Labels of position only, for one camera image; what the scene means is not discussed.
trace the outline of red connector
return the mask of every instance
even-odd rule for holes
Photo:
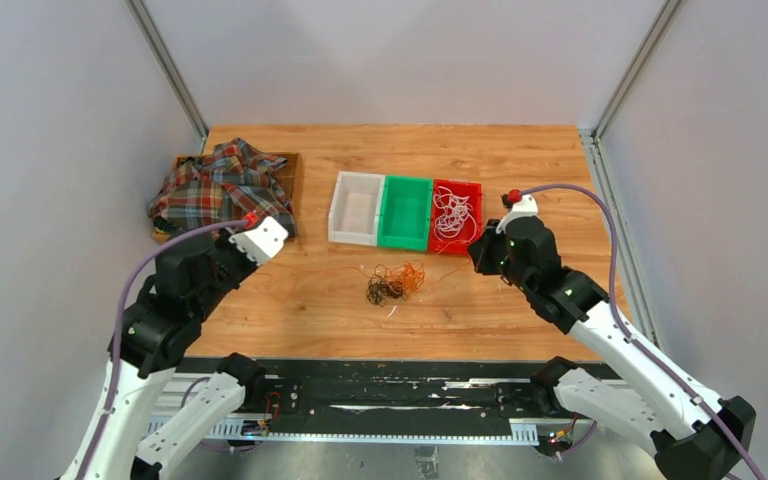
[[[246,225],[246,230],[254,228],[258,222],[260,222],[260,217],[255,212],[249,212],[244,217],[243,220],[247,220],[248,224]]]
[[[513,189],[510,192],[508,192],[508,202],[512,205],[518,201],[522,200],[522,194],[517,189]]]

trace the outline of white wall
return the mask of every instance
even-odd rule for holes
[[[125,2],[0,1],[0,480],[65,471],[147,202],[195,147]]]
[[[663,0],[149,0],[211,125],[594,126]]]
[[[768,476],[768,0],[688,0],[639,80],[604,146],[661,340]]]

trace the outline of white plastic bin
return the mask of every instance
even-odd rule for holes
[[[378,245],[384,175],[340,172],[328,212],[328,241]]]

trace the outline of red plastic bin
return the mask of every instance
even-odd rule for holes
[[[443,213],[443,209],[437,208],[433,202],[433,196],[440,187],[448,188],[454,195],[469,197],[467,203],[472,206],[472,216],[475,218],[475,223],[473,224],[471,220],[467,219],[463,229],[453,238],[438,238],[436,235],[435,222]],[[431,195],[431,228],[428,229],[428,251],[467,255],[466,247],[478,240],[484,229],[484,225],[481,223],[481,197],[483,196],[481,184],[435,178]]]

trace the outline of black wire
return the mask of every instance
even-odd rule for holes
[[[366,299],[369,300],[369,303],[381,306],[387,303],[388,298],[405,298],[404,286],[401,283],[389,281],[377,273],[379,267],[386,270],[384,265],[376,265],[369,282],[366,284]]]

